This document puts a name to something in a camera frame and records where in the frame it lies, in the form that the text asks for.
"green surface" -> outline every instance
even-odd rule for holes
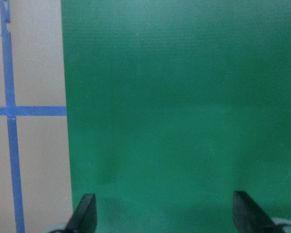
[[[64,0],[73,203],[98,233],[236,232],[291,213],[291,0]]]

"green board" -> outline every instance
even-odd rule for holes
[[[73,204],[98,233],[291,215],[291,0],[64,0]]]

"blue tape cross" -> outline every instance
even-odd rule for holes
[[[9,0],[0,0],[0,14],[1,14],[1,37],[2,37],[3,70],[4,70],[5,102],[6,102],[6,106],[0,108],[0,115],[7,117],[16,233],[25,233],[16,117],[66,116],[66,107],[16,106],[11,34],[7,28],[7,23],[10,22]]]

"blue tape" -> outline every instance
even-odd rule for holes
[[[0,0],[0,14],[1,14],[1,37],[2,37],[3,70],[4,70],[5,102],[6,102],[6,106],[0,107],[0,115],[7,116],[16,233],[25,233],[16,117],[66,116],[66,107],[16,106],[12,43],[11,35],[7,28],[7,23],[10,22],[9,0]]]

